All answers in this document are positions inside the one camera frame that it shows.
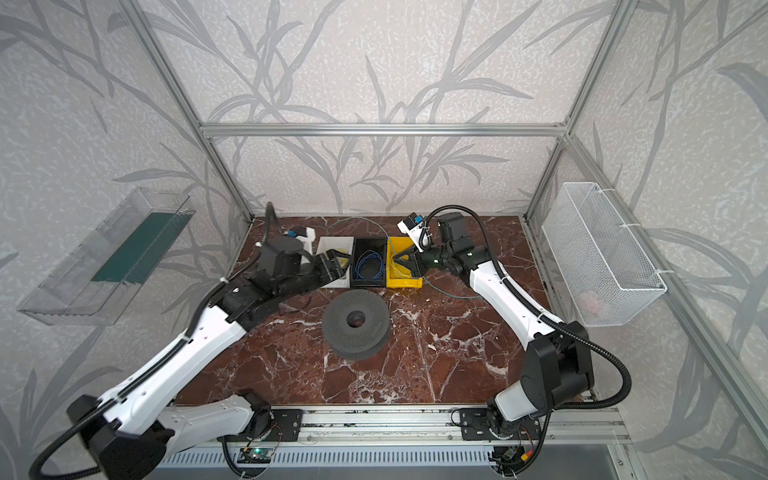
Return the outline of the grey perforated spool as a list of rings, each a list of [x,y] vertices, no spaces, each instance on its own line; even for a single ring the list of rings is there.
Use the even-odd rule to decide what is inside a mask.
[[[375,292],[351,289],[328,304],[323,314],[322,332],[337,356],[352,361],[369,359],[389,341],[389,307]]]

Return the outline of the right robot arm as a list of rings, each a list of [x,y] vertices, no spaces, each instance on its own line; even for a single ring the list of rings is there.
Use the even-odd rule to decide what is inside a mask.
[[[525,350],[521,376],[488,401],[486,428],[498,439],[510,438],[525,419],[545,416],[594,385],[591,351],[584,327],[568,325],[520,287],[487,246],[471,238],[466,218],[449,213],[437,218],[442,236],[433,245],[427,219],[416,213],[398,223],[413,245],[394,262],[415,277],[444,269],[484,299],[512,329]]]

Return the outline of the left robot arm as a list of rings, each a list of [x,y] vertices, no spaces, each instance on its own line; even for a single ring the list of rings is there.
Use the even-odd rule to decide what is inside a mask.
[[[252,429],[268,411],[255,393],[197,407],[175,407],[177,394],[215,357],[295,296],[341,278],[351,260],[339,250],[309,253],[298,237],[262,243],[258,256],[223,280],[195,309],[187,329],[128,379],[67,409],[96,464],[74,473],[143,479],[166,457],[199,443]]]

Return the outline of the yellow storage bin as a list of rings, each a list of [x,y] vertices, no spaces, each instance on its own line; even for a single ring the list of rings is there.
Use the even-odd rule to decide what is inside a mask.
[[[413,277],[411,272],[394,261],[394,256],[413,246],[409,237],[390,237],[388,239],[386,260],[386,287],[421,289],[423,279]]]

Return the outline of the white storage bin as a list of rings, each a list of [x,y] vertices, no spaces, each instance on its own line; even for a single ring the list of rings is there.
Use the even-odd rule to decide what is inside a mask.
[[[354,252],[354,238],[351,236],[323,236],[320,238],[317,253],[331,252],[332,266],[338,266],[343,275],[325,285],[326,289],[348,289],[351,286],[349,263]]]

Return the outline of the black storage bin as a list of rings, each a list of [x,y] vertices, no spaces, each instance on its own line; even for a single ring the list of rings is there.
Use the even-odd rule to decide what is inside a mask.
[[[352,288],[386,286],[386,247],[384,237],[358,237],[354,240],[350,273]]]

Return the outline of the pink object in basket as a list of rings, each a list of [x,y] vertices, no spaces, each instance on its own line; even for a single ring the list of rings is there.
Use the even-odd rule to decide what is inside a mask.
[[[583,291],[579,294],[578,304],[589,315],[599,316],[605,309],[605,302],[594,290]]]

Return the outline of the left controller board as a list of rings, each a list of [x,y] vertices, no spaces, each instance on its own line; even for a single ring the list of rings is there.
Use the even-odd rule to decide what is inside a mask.
[[[244,447],[239,449],[236,462],[240,465],[269,464],[275,455],[275,447]]]

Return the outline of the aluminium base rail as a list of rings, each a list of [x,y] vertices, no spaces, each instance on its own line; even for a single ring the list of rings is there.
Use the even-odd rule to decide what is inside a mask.
[[[550,421],[525,418],[493,433],[483,408],[462,405],[361,405],[275,407],[257,413],[241,397],[197,407],[171,406],[156,419],[174,431],[171,453],[231,435],[246,442],[304,446],[502,444],[539,438],[556,443],[626,443],[629,434],[615,409],[556,412]]]

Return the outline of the clear plastic wall tray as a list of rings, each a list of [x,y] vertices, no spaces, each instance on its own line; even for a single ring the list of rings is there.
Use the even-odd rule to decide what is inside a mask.
[[[134,189],[18,311],[48,326],[115,324],[195,213],[188,194]]]

